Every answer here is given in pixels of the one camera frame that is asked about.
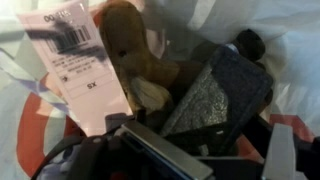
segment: barcode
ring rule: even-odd
[[[52,34],[51,38],[47,39],[46,42],[51,52],[56,53],[78,46],[90,39],[91,37],[86,26],[81,26],[81,28],[73,29],[64,33]]]

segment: white tag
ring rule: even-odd
[[[109,130],[106,112],[123,114],[120,125],[132,111],[85,5],[76,0],[19,18],[81,128],[91,136]]]

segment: brown teddy bear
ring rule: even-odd
[[[100,35],[134,112],[147,113],[172,105],[172,90],[181,94],[203,65],[194,61],[159,60],[149,50],[139,11],[123,0],[107,2],[101,12]]]

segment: size label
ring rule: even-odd
[[[51,11],[19,18],[82,129],[90,136],[109,130],[106,112],[107,116],[123,114],[126,120],[132,117],[132,111],[85,8],[81,0],[74,0]]]

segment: gray fabric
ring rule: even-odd
[[[212,48],[215,49],[216,46],[204,48],[207,51],[205,54],[208,55],[208,51],[213,52]],[[165,123],[160,132],[161,136],[227,121],[227,96],[211,75],[212,68],[208,63],[210,62],[207,62],[192,87]]]

